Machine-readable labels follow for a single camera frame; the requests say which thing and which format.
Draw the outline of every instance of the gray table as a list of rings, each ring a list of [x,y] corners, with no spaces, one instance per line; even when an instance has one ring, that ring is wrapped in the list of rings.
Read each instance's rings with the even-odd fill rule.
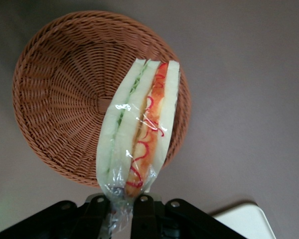
[[[299,1],[0,1],[0,231],[99,190],[58,175],[14,120],[11,78],[27,41],[66,13],[101,9],[151,27],[192,93],[186,141],[151,188],[205,212],[256,202],[279,239],[299,239]]]

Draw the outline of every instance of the plastic wrap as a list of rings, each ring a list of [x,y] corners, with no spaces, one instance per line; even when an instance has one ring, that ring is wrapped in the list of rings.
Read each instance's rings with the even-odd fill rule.
[[[103,120],[97,180],[113,204],[110,230],[124,225],[133,201],[149,189],[164,164],[177,103],[179,63],[137,59]]]

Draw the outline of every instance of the wrapped sandwich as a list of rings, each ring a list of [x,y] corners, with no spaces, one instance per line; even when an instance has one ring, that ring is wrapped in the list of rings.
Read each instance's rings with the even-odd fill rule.
[[[133,199],[153,183],[172,134],[179,63],[136,61],[118,87],[103,120],[96,175],[111,200]]]

